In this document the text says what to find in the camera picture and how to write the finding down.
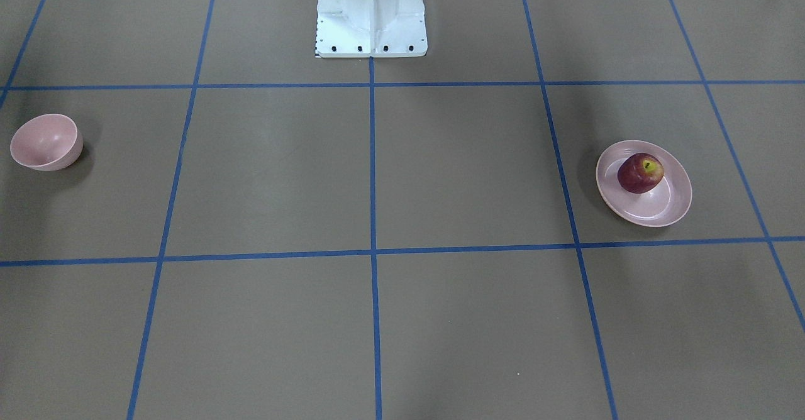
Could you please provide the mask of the pink bowl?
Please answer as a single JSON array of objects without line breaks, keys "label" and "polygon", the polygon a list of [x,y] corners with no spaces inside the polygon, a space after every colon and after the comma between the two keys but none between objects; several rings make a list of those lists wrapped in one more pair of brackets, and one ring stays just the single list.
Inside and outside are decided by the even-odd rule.
[{"label": "pink bowl", "polygon": [[72,165],[84,149],[83,134],[65,114],[41,114],[15,131],[9,142],[12,159],[26,168],[44,172]]}]

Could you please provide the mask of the red apple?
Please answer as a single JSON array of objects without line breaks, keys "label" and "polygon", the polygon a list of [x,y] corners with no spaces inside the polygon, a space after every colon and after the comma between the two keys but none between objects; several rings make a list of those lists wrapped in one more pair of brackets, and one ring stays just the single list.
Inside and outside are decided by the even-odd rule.
[{"label": "red apple", "polygon": [[616,173],[620,186],[632,194],[644,194],[655,188],[665,177],[665,169],[658,157],[649,153],[635,153],[621,164]]}]

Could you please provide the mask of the pink plate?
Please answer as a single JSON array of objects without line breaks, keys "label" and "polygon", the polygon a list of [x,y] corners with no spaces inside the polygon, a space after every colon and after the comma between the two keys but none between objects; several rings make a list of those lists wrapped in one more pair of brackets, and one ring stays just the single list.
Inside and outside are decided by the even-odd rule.
[{"label": "pink plate", "polygon": [[[649,191],[633,193],[618,181],[621,166],[646,153],[664,169]],[[692,205],[692,182],[684,166],[667,150],[644,140],[621,140],[607,147],[596,162],[596,185],[606,205],[621,218],[644,227],[667,227],[681,220]]]}]

